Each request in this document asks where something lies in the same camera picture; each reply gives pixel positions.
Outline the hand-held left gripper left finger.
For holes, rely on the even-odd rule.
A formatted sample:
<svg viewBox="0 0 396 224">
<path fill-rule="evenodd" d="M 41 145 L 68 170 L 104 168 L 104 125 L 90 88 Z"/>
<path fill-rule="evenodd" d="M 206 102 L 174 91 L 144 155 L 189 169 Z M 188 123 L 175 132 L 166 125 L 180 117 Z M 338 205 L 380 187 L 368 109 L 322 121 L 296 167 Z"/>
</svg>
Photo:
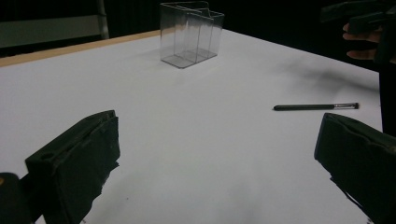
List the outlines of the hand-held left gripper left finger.
<svg viewBox="0 0 396 224">
<path fill-rule="evenodd" d="M 119 166 L 119 118 L 108 110 L 82 119 L 25 160 L 33 219 L 79 224 Z"/>
</svg>

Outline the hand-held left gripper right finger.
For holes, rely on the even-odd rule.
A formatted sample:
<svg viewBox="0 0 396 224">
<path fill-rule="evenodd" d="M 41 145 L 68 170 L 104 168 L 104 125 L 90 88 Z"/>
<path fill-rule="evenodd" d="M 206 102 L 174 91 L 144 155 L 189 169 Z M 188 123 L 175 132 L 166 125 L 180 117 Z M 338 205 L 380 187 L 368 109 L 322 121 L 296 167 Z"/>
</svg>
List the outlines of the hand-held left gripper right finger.
<svg viewBox="0 0 396 224">
<path fill-rule="evenodd" d="M 373 224 L 396 224 L 396 137 L 352 118 L 323 115 L 314 158 Z"/>
</svg>

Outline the black makeup brush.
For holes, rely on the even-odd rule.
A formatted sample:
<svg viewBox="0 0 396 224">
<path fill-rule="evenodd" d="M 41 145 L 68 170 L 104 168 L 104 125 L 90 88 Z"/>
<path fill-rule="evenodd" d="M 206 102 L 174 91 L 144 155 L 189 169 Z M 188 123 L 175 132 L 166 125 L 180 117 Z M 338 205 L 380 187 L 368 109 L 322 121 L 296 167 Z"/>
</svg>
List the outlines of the black makeup brush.
<svg viewBox="0 0 396 224">
<path fill-rule="evenodd" d="M 359 103 L 325 104 L 325 105 L 275 105 L 275 111 L 300 111 L 300 110 L 333 110 L 333 109 L 359 109 Z"/>
</svg>

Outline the clear acrylic organizer box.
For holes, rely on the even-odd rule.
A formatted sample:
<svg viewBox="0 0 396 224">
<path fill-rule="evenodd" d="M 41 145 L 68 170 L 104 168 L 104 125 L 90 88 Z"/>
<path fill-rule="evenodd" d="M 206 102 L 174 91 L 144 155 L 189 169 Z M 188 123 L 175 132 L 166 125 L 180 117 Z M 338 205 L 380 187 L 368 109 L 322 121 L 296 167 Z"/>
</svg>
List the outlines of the clear acrylic organizer box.
<svg viewBox="0 0 396 224">
<path fill-rule="evenodd" d="M 206 1 L 160 3 L 161 60 L 177 68 L 201 63 L 219 53 L 223 13 Z"/>
</svg>

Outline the grey metal stand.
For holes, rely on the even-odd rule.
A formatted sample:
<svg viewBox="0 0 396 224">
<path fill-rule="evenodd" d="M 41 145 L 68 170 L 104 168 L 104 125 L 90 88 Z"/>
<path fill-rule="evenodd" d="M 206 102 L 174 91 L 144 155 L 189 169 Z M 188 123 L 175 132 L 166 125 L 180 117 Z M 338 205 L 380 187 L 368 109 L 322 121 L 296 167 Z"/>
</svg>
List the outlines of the grey metal stand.
<svg viewBox="0 0 396 224">
<path fill-rule="evenodd" d="M 105 1 L 96 0 L 96 5 L 97 5 L 97 15 L 98 15 L 100 35 L 103 39 L 109 39 Z"/>
</svg>

